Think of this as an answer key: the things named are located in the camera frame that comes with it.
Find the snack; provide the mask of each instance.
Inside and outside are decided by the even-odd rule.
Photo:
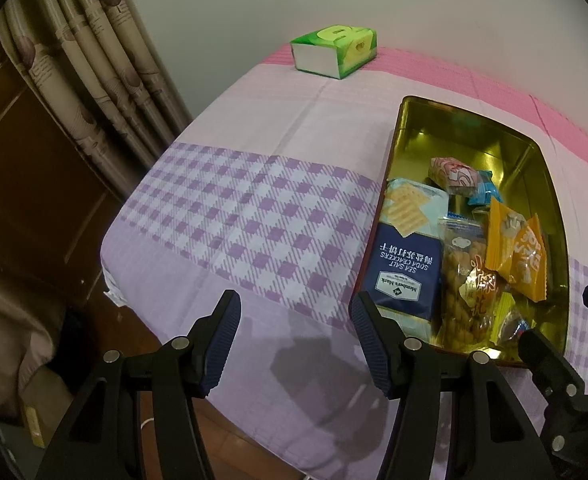
[[[515,290],[536,303],[548,296],[547,280],[548,255],[538,215],[535,214],[517,236],[508,282]]]
[[[392,317],[405,335],[430,341],[439,285],[440,240],[378,223],[372,254],[361,283],[378,307],[395,311]]]
[[[504,347],[514,344],[523,332],[530,329],[530,324],[516,308],[516,301],[509,292],[501,294],[494,313],[490,343],[496,346]]]
[[[468,204],[490,205],[492,197],[497,199],[498,202],[503,202],[501,194],[498,192],[498,189],[496,189],[496,186],[492,182],[492,172],[479,170],[478,185],[476,186],[474,194],[469,198]]]
[[[538,215],[522,215],[492,198],[485,267],[535,303],[547,297],[548,255]]]
[[[484,268],[486,240],[477,222],[441,220],[442,263],[441,342],[444,348],[470,352],[487,346],[499,283]]]
[[[451,156],[431,159],[427,176],[450,195],[472,196],[478,186],[478,171]]]
[[[388,182],[380,221],[403,237],[417,232],[439,237],[438,221],[448,211],[447,193],[435,187],[395,178]]]
[[[512,269],[514,243],[525,217],[492,197],[487,232],[487,261],[485,267],[496,270],[508,282]]]

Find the green tissue box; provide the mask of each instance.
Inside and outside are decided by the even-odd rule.
[[[298,70],[343,79],[376,57],[376,31],[332,25],[290,42]]]

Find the bed cover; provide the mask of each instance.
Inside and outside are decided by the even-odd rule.
[[[209,400],[318,480],[374,478],[396,414],[374,387],[347,304],[404,96],[483,114],[534,139],[560,202],[570,255],[565,357],[588,392],[588,136],[538,99],[410,52],[344,80],[298,72],[286,46],[233,84],[154,165],[107,232],[116,301],[162,342],[212,312],[226,288],[242,320]],[[542,396],[505,369],[535,427]],[[446,408],[450,398],[443,395]],[[441,410],[433,478],[443,478]]]

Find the curtain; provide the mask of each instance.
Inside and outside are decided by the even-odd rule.
[[[189,124],[125,0],[8,0],[0,43],[123,197]]]

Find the white cable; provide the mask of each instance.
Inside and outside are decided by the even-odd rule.
[[[153,417],[153,416],[151,416],[151,417],[149,417],[149,418],[146,418],[146,419],[143,421],[143,423],[140,425],[140,428],[141,428],[141,429],[143,429],[143,428],[145,427],[145,425],[146,425],[148,422],[152,422],[153,420],[154,420],[154,417]]]

